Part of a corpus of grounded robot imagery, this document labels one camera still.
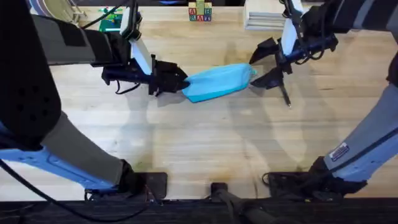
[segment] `wooden tabletop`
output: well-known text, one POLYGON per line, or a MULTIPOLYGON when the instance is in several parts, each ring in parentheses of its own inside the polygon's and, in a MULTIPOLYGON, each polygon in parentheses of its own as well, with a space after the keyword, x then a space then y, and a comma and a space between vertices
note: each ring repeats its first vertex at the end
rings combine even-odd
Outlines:
MULTIPOLYGON (((101 15, 98 8, 82 9, 88 20, 101 15)), ((179 64, 189 75, 247 63, 258 43, 280 37, 280 32, 244 30, 241 7, 214 7, 212 22, 190 22, 186 7, 140 10, 149 51, 179 64)), ((387 69, 398 49, 390 34, 350 32, 338 39, 335 53, 295 65, 294 74, 285 78, 292 109, 278 89, 249 87, 194 104, 181 93, 149 96, 146 86, 115 95, 116 84, 106 86, 101 69, 89 65, 52 67, 52 73, 71 121, 134 170, 167 172, 167 198, 206 197, 212 182, 228 183, 239 197, 261 198, 269 195, 261 183, 263 173, 307 170, 318 156, 339 145, 387 85, 387 69)), ((274 65, 270 57, 255 68, 262 73, 274 65)), ((10 164, 56 199, 82 199, 78 184, 10 164)), ((397 170, 398 159, 391 159, 353 196, 398 196, 397 170)), ((0 180, 0 200, 40 199, 1 170, 0 180)))

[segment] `black cable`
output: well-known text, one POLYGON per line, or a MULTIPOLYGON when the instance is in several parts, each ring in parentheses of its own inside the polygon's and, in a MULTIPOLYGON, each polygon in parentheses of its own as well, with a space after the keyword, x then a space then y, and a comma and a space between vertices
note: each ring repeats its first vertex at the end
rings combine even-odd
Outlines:
POLYGON ((125 221, 128 220, 130 218, 134 218, 137 215, 141 214, 142 212, 146 211, 148 209, 149 206, 143 206, 140 210, 138 210, 137 212, 133 213, 132 215, 128 215, 126 217, 122 217, 122 218, 118 218, 115 220, 103 220, 103 219, 99 219, 99 218, 94 218, 94 217, 90 217, 88 215, 82 214, 80 212, 77 212, 76 210, 74 210, 73 208, 69 207, 68 205, 65 205, 61 202, 58 202, 57 200, 55 200, 54 198, 48 196, 47 194, 43 193, 41 190, 37 189, 35 186, 33 186, 31 183, 29 183, 27 180, 25 180, 23 177, 21 177, 18 173, 16 173, 13 169, 11 169, 3 160, 0 159, 0 167, 2 167, 9 175, 11 175, 13 178, 15 178, 18 182, 20 182, 21 184, 25 185, 25 187, 27 187, 29 190, 33 191, 34 193, 36 193, 38 196, 46 199, 47 201, 53 203, 54 205, 80 217, 83 218, 85 220, 91 221, 91 222, 100 222, 100 223, 116 223, 116 222, 121 222, 121 221, 125 221))
POLYGON ((123 91, 119 92, 120 91, 120 82, 119 82, 119 80, 116 80, 116 83, 118 84, 118 89, 115 92, 117 95, 123 95, 125 93, 128 93, 130 91, 135 90, 136 88, 138 88, 140 86, 140 83, 138 83, 137 85, 131 87, 130 89, 123 90, 123 91))
POLYGON ((102 19, 104 19, 105 17, 107 17, 108 15, 110 15, 111 13, 114 13, 118 8, 120 8, 121 6, 123 6, 125 3, 127 3, 129 0, 122 0, 122 2, 120 4, 118 4, 117 6, 113 7, 111 10, 109 10, 107 13, 103 14, 102 16, 100 16, 99 18, 89 22, 88 24, 82 26, 82 29, 87 29, 90 26, 92 26, 93 24, 96 24, 97 22, 101 21, 102 19))
POLYGON ((312 60, 319 60, 323 57, 323 55, 325 54, 325 49, 326 49, 326 34, 325 34, 325 26, 326 26, 326 13, 327 13, 327 6, 331 4, 331 2, 333 2, 333 0, 326 2, 326 9, 324 9, 323 13, 322 13, 322 21, 321 21, 321 39, 322 39, 322 49, 320 51, 320 54, 316 57, 314 57, 315 54, 311 54, 310 52, 308 52, 307 50, 307 46, 304 44, 304 41, 300 35, 300 31, 297 30, 296 28, 296 33, 297 33, 297 38, 298 38, 298 42, 300 43, 301 48, 303 48, 305 54, 306 54, 306 58, 302 61, 302 62, 295 62, 296 65, 302 65, 304 63, 306 63, 307 61, 309 61, 310 59, 312 60))
POLYGON ((26 210, 28 208, 32 208, 33 206, 35 206, 35 205, 34 204, 30 204, 30 205, 26 205, 25 207, 16 208, 16 209, 12 209, 12 210, 0 210, 0 213, 20 212, 20 211, 26 210))

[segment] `blue bag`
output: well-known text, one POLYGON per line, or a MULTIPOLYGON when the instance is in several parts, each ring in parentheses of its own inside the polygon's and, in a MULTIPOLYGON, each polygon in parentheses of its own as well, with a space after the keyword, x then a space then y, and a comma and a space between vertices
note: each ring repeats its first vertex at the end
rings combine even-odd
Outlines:
POLYGON ((224 96, 246 88, 255 72, 247 63, 211 68, 186 78, 190 86, 182 93, 192 103, 224 96))

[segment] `toy block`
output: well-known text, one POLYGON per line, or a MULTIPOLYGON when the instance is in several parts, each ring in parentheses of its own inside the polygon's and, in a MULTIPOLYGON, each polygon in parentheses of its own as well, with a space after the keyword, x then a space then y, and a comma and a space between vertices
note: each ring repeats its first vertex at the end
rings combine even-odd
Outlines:
POLYGON ((207 16, 211 15, 211 8, 205 8, 205 15, 207 16))
POLYGON ((211 21, 211 15, 205 15, 205 16, 204 16, 204 20, 205 20, 206 22, 210 22, 210 21, 211 21))
POLYGON ((197 20, 197 15, 190 15, 189 16, 190 21, 196 21, 197 20))
POLYGON ((197 14, 197 9, 196 8, 189 8, 188 9, 189 14, 192 15, 196 15, 197 14))
POLYGON ((205 2, 197 1, 197 15, 204 15, 204 14, 205 14, 205 2))
POLYGON ((197 15, 197 21, 204 21, 204 15, 197 15))
POLYGON ((188 2, 188 8, 196 8, 197 7, 197 3, 196 2, 188 2))

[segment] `stack of books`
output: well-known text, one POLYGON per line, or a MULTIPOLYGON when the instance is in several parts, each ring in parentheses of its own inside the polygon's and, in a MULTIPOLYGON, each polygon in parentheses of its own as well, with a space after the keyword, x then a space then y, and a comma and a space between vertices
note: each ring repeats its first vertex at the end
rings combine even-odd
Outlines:
POLYGON ((246 0, 243 24, 249 30, 282 30, 285 6, 279 0, 246 0))

